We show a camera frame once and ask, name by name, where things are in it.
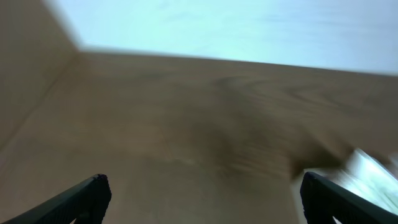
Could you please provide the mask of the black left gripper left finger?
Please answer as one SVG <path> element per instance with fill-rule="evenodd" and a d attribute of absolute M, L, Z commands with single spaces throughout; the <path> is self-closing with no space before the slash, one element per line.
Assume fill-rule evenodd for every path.
<path fill-rule="evenodd" d="M 101 224 L 111 196 L 108 177 L 96 174 L 3 224 Z"/>

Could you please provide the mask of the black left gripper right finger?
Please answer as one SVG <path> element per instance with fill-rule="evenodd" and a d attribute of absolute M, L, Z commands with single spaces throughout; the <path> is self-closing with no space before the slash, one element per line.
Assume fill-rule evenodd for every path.
<path fill-rule="evenodd" d="M 308 224 L 397 224 L 397 215 L 314 172 L 304 173 L 300 196 Z"/>

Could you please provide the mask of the white cardboard box pink inside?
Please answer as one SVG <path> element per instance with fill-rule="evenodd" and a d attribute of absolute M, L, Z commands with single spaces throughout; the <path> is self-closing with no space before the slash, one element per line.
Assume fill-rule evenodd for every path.
<path fill-rule="evenodd" d="M 299 173 L 291 185 L 298 222 L 307 222 L 300 197 L 305 172 L 314 172 L 340 187 L 362 197 L 388 212 L 397 214 L 397 153 L 386 162 L 357 148 L 348 160 L 337 168 L 308 168 Z"/>

